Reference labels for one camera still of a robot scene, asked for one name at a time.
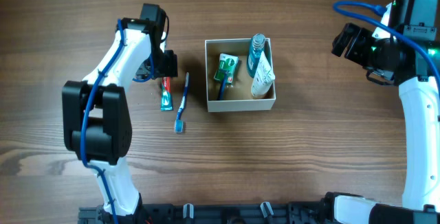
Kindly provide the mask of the blue disposable razor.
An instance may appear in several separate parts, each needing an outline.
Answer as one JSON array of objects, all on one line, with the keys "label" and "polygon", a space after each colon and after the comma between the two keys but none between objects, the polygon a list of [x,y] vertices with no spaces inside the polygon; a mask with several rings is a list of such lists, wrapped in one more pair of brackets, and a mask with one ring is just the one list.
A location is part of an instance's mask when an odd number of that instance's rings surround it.
[{"label": "blue disposable razor", "polygon": [[220,69],[219,72],[223,74],[223,79],[221,81],[221,85],[220,85],[220,88],[219,88],[217,100],[222,100],[223,99],[223,94],[224,94],[224,91],[225,91],[225,87],[226,87],[226,83],[228,81],[229,71],[228,70],[224,70],[224,69]]}]

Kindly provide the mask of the blue white toothbrush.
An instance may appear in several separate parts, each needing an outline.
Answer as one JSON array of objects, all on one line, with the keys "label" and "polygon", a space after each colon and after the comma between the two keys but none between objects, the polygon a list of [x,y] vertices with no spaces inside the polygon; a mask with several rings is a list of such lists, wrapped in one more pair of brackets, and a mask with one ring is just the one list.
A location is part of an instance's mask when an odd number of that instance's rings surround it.
[{"label": "blue white toothbrush", "polygon": [[179,106],[179,109],[177,112],[177,117],[175,120],[175,132],[176,133],[183,133],[184,132],[184,121],[182,121],[182,113],[184,112],[184,109],[186,106],[186,99],[187,99],[188,87],[189,87],[189,78],[190,78],[190,74],[188,72],[186,72],[183,96],[182,96],[181,103],[180,103],[180,106]]}]

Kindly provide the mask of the green white soap box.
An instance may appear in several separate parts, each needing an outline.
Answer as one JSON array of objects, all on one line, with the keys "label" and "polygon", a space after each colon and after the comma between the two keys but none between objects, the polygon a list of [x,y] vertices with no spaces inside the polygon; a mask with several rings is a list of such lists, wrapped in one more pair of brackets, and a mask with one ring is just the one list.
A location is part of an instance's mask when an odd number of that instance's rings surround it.
[{"label": "green white soap box", "polygon": [[221,82],[226,79],[227,84],[232,84],[234,81],[235,71],[239,64],[239,57],[229,54],[220,54],[219,66],[214,75],[214,80]]}]

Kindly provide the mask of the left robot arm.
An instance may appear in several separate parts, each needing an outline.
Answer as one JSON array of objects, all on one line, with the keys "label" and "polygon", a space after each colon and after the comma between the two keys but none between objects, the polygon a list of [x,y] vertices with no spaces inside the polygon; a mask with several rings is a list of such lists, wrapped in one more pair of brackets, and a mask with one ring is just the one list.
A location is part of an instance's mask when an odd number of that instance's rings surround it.
[{"label": "left robot arm", "polygon": [[96,68],[62,88],[65,147],[94,174],[103,223],[149,221],[127,162],[133,129],[126,98],[132,82],[177,76],[177,57],[165,48],[168,33],[167,16],[118,20]]}]

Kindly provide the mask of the blue Listerine mouthwash bottle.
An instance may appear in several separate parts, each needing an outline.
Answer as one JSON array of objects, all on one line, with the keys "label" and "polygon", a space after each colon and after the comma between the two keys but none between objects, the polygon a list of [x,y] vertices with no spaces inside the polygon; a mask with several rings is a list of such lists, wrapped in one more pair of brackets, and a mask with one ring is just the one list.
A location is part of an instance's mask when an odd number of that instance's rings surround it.
[{"label": "blue Listerine mouthwash bottle", "polygon": [[249,76],[253,78],[258,67],[261,54],[265,49],[265,35],[255,34],[250,41],[249,53],[247,56],[247,72]]}]

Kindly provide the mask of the red green toothpaste tube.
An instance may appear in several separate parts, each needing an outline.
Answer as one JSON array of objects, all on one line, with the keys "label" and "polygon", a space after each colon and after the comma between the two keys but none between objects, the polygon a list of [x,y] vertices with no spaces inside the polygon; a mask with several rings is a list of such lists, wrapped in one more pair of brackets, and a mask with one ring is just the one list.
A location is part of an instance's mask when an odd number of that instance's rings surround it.
[{"label": "red green toothpaste tube", "polygon": [[172,111],[173,101],[171,95],[171,78],[162,78],[162,96],[161,96],[161,111]]}]

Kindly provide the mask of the white lotion tube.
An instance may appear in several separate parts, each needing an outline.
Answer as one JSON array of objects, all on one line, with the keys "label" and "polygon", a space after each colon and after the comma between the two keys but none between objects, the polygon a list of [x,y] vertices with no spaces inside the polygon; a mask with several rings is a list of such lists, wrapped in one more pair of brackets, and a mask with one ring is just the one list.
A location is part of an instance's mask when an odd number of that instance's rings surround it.
[{"label": "white lotion tube", "polygon": [[264,98],[270,87],[274,83],[276,77],[273,72],[272,66],[265,55],[265,52],[261,53],[261,56],[256,66],[254,79],[251,86],[251,94],[255,99]]}]

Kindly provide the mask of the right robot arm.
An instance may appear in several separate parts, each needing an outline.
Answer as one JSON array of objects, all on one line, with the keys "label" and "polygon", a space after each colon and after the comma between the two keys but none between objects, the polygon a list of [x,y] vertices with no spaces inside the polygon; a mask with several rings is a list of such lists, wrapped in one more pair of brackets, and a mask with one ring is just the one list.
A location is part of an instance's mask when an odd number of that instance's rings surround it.
[{"label": "right robot arm", "polygon": [[328,219],[338,223],[438,223],[439,222],[439,88],[430,54],[434,43],[406,43],[347,23],[332,43],[332,54],[361,65],[368,74],[394,84],[406,125],[406,180],[402,205],[396,207],[350,194],[334,194]]}]

